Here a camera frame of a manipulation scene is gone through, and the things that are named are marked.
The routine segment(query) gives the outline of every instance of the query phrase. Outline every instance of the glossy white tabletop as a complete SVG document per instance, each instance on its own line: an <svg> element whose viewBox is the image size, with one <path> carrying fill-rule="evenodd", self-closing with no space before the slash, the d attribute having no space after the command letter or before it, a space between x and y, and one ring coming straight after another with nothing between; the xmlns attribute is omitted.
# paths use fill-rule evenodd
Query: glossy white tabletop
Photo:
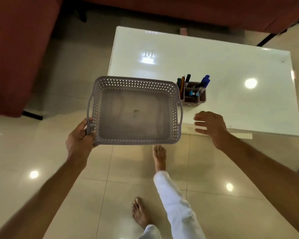
<svg viewBox="0 0 299 239"><path fill-rule="evenodd" d="M169 80L210 75L207 101L184 107L183 123L212 111L228 128L299 136L289 51L117 27L109 76Z"/></svg>

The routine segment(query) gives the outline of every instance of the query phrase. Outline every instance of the basket handle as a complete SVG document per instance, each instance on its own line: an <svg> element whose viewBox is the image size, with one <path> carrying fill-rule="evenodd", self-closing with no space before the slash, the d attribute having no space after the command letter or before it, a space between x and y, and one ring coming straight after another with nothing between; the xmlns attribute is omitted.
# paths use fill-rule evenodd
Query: basket handle
<svg viewBox="0 0 299 239"><path fill-rule="evenodd" d="M179 130L181 132L182 131L182 122L183 122L183 104L182 104L182 100L180 99L180 96L178 96L177 103L180 104L180 121L179 121L178 127L179 127Z"/></svg>
<svg viewBox="0 0 299 239"><path fill-rule="evenodd" d="M91 132L91 129L92 129L92 124L90 122L90 114L89 114L89 111L90 111L90 103L91 103L91 100L92 100L92 97L93 97L93 93L91 94L90 98L89 98L89 102L88 102L88 111L86 112L86 120L88 122L88 125L86 126L86 134L90 134Z"/></svg>

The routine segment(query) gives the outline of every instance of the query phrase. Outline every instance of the pen holder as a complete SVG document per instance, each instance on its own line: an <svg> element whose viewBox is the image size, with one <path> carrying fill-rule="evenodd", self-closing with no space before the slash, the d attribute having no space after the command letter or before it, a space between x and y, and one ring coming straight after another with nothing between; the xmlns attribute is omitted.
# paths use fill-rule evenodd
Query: pen holder
<svg viewBox="0 0 299 239"><path fill-rule="evenodd" d="M185 96L185 92L197 92L197 88L193 88L195 85L198 85L199 82L188 82L187 87L182 90L182 94L180 96L180 100L182 101L183 105L187 106L199 106L200 104L206 102L206 90L199 96Z"/></svg>

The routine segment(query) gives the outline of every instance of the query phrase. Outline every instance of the tile floor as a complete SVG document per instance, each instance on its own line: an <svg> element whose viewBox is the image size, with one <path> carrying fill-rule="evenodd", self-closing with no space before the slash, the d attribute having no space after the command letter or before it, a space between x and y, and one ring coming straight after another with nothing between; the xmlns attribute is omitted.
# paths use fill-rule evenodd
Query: tile floor
<svg viewBox="0 0 299 239"><path fill-rule="evenodd" d="M0 225L60 167L67 134L86 114L96 77L106 75L118 25L176 33L175 21L95 7L88 22L61 14L46 51L27 110L44 115L0 117ZM267 34L191 27L190 35L249 45ZM291 50L299 99L299 25L266 47ZM254 134L250 144L292 169L299 169L299 138ZM195 210L208 239L299 238L255 185L209 137L183 134L166 146L167 170ZM31 179L31 171L39 176ZM150 146L99 146L48 229L45 238L132 239L142 229L131 203L144 198L163 238L170 225L152 182Z"/></svg>

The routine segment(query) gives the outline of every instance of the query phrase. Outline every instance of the bare foot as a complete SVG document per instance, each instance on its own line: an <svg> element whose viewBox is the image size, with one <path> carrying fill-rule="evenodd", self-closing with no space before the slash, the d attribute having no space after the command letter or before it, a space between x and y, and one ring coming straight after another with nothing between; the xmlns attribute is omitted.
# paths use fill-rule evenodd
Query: bare foot
<svg viewBox="0 0 299 239"><path fill-rule="evenodd" d="M153 145L153 157L156 172L166 170L166 149L160 145Z"/></svg>
<svg viewBox="0 0 299 239"><path fill-rule="evenodd" d="M144 230L148 225L153 225L140 197L137 197L132 204L132 217Z"/></svg>

